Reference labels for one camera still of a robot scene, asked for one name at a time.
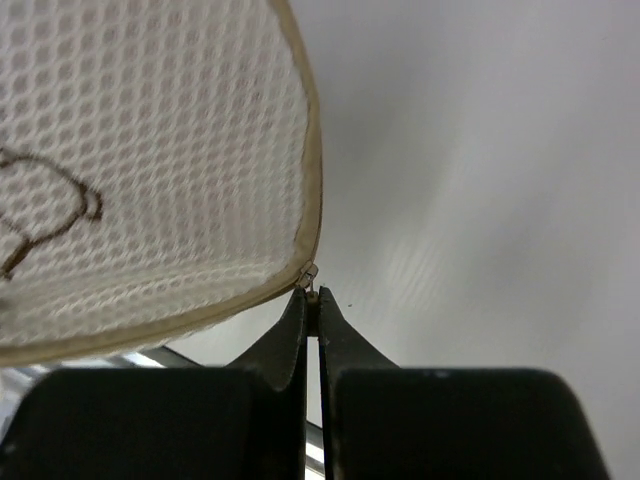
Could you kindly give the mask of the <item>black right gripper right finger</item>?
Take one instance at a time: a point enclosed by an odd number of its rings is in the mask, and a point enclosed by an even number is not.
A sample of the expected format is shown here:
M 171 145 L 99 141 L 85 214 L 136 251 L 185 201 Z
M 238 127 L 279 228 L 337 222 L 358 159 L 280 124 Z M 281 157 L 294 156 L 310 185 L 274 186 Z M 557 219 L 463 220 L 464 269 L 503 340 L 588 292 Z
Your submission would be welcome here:
M 330 479 L 605 479 L 581 404 L 530 368 L 402 368 L 318 298 Z

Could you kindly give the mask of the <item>round beige mesh laundry bag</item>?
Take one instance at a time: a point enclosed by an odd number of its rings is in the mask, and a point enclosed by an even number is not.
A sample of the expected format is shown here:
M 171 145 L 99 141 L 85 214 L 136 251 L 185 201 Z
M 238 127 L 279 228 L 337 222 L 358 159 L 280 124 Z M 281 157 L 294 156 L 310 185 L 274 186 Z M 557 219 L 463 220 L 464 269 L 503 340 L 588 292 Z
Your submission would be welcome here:
M 319 102 L 286 1 L 1 5 L 1 363 L 135 351 L 308 286 Z

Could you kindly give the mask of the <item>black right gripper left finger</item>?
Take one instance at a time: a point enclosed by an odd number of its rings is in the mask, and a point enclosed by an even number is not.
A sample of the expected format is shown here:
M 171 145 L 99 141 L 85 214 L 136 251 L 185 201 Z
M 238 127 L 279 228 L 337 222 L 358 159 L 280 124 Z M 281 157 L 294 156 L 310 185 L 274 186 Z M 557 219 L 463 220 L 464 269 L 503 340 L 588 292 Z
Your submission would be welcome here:
M 306 295 L 224 367 L 58 369 L 20 402 L 5 479 L 300 479 Z

